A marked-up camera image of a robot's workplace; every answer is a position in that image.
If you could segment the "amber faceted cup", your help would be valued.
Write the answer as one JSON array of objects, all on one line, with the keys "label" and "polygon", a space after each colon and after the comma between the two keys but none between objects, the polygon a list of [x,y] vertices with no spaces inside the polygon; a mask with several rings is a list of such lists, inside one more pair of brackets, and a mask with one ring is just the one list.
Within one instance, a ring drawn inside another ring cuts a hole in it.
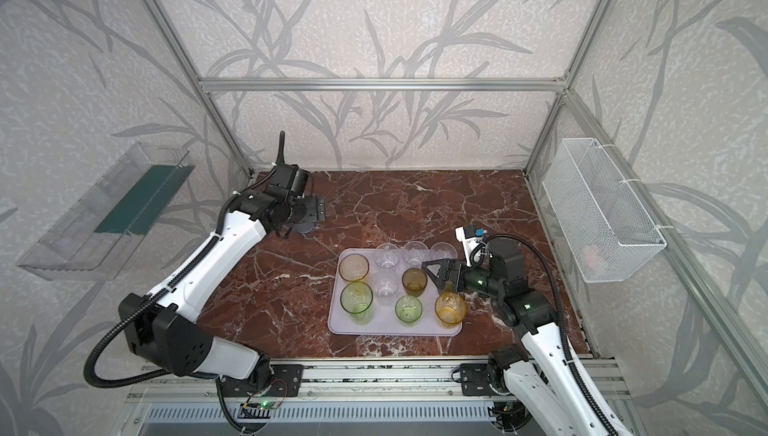
[{"label": "amber faceted cup", "polygon": [[464,298],[455,292],[444,292],[435,301],[434,310],[439,323],[446,328],[461,324],[467,314]]}]

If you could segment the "grey-blue plastic cup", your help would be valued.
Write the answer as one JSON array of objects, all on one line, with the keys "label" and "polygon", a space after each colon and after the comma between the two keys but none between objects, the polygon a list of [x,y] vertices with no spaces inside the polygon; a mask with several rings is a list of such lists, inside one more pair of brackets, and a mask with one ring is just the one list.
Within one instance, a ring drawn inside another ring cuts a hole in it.
[{"label": "grey-blue plastic cup", "polygon": [[315,221],[302,221],[292,226],[292,231],[298,234],[307,235],[317,228]]}]

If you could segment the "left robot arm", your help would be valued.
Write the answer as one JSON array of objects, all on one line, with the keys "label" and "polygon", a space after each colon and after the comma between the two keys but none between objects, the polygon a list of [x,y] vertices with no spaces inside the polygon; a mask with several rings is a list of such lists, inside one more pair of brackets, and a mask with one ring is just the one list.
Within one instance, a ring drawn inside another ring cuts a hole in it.
[{"label": "left robot arm", "polygon": [[[85,382],[101,389],[132,386],[165,375],[232,379],[262,392],[274,379],[269,356],[213,336],[197,321],[209,298],[254,246],[270,235],[288,237],[325,218],[322,197],[309,194],[309,172],[277,161],[254,185],[222,205],[215,229],[189,258],[147,294],[120,303],[119,322],[85,360]],[[119,336],[131,353],[156,365],[153,372],[119,379],[98,375],[97,362]]]}]

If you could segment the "clear cup back row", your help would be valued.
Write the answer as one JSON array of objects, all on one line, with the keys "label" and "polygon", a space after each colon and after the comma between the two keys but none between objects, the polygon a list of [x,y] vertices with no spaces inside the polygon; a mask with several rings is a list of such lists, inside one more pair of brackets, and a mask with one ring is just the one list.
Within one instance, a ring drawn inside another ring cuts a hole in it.
[{"label": "clear cup back row", "polygon": [[400,287],[397,275],[390,270],[381,270],[371,276],[371,287],[375,301],[384,306],[392,305]]}]

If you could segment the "lilac plastic tray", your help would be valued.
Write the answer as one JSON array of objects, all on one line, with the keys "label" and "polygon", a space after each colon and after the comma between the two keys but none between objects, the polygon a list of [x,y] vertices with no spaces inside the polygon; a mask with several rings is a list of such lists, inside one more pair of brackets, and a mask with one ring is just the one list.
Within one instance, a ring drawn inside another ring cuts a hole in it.
[{"label": "lilac plastic tray", "polygon": [[[341,277],[341,261],[352,254],[364,256],[370,265],[368,276],[363,280],[373,291],[373,301],[370,309],[363,314],[361,319],[345,311],[341,305],[341,293],[348,283]],[[412,324],[402,322],[395,313],[395,305],[398,299],[406,295],[402,285],[403,273],[409,269],[409,265],[402,260],[389,270],[379,267],[374,261],[375,250],[373,248],[349,248],[343,250],[338,257],[334,286],[328,312],[328,328],[337,335],[371,335],[371,336],[409,336],[409,337],[453,337],[458,335],[463,324],[458,323],[447,326],[438,318],[434,306],[439,296],[435,285],[428,281],[424,292],[418,297],[422,304],[421,317]],[[386,277],[394,275],[393,283],[396,291],[383,301],[377,296],[377,277],[383,273]]]}]

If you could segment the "yellow plastic cup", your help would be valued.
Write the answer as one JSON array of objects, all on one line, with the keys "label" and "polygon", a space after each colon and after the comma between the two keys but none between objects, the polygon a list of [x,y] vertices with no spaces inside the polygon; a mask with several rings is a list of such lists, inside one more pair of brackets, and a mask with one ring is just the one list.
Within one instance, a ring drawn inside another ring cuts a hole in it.
[{"label": "yellow plastic cup", "polygon": [[338,274],[346,283],[365,280],[370,273],[370,263],[361,254],[349,254],[344,256],[338,267]]}]

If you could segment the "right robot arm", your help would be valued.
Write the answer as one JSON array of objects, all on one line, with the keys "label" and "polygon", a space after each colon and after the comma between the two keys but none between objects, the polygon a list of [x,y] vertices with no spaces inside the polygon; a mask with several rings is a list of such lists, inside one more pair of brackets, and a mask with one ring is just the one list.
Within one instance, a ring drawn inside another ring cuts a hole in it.
[{"label": "right robot arm", "polygon": [[517,337],[514,346],[490,353],[490,386],[515,397],[548,435],[630,434],[576,356],[559,293],[546,297],[529,285],[525,251],[556,283],[542,252],[509,234],[475,236],[462,244],[464,259],[425,261],[421,267],[440,290],[488,300]]}]

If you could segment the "clear faceted cup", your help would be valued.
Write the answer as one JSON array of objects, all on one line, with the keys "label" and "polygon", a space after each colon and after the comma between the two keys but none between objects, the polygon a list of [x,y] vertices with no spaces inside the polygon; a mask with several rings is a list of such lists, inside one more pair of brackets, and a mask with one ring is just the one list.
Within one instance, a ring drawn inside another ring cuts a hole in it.
[{"label": "clear faceted cup", "polygon": [[458,252],[456,248],[447,242],[437,242],[430,248],[431,260],[443,260],[450,259],[455,260],[458,258]]}]

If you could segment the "light green plastic cup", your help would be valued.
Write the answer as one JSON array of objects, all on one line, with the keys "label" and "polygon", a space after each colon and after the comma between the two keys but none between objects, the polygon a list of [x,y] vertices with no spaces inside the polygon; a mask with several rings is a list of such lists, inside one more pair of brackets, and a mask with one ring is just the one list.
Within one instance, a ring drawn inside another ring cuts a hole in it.
[{"label": "light green plastic cup", "polygon": [[349,283],[341,292],[340,305],[356,324],[367,325],[373,318],[373,291],[365,282]]}]

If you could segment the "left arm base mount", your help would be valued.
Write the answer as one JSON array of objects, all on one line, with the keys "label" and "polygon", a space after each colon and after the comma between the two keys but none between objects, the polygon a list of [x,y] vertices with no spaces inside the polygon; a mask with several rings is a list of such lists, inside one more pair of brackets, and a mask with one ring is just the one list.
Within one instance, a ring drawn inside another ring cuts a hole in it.
[{"label": "left arm base mount", "polygon": [[304,366],[301,364],[277,364],[272,367],[272,375],[260,391],[255,391],[247,382],[226,379],[222,383],[225,398],[269,397],[294,398],[299,394]]}]

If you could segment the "olive green textured cup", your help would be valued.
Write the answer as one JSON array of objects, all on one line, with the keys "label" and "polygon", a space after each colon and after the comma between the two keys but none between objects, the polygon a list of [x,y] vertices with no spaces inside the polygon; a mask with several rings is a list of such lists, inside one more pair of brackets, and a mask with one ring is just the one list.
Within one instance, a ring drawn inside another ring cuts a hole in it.
[{"label": "olive green textured cup", "polygon": [[419,297],[425,291],[429,279],[422,269],[409,268],[403,273],[401,282],[407,295]]}]

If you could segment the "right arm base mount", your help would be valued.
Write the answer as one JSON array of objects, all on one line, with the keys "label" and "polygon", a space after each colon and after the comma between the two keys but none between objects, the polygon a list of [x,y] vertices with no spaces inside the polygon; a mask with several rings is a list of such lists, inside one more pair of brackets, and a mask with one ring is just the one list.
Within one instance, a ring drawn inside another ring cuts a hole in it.
[{"label": "right arm base mount", "polygon": [[458,383],[463,396],[504,396],[505,392],[496,388],[491,380],[487,363],[463,363],[458,367]]}]

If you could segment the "green cup back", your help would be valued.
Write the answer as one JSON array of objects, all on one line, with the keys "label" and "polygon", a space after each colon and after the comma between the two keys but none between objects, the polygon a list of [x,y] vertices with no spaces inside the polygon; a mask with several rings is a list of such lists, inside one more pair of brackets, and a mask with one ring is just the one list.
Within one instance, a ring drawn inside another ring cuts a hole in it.
[{"label": "green cup back", "polygon": [[423,305],[416,296],[405,295],[397,300],[394,307],[395,316],[404,325],[417,323],[423,314]]}]

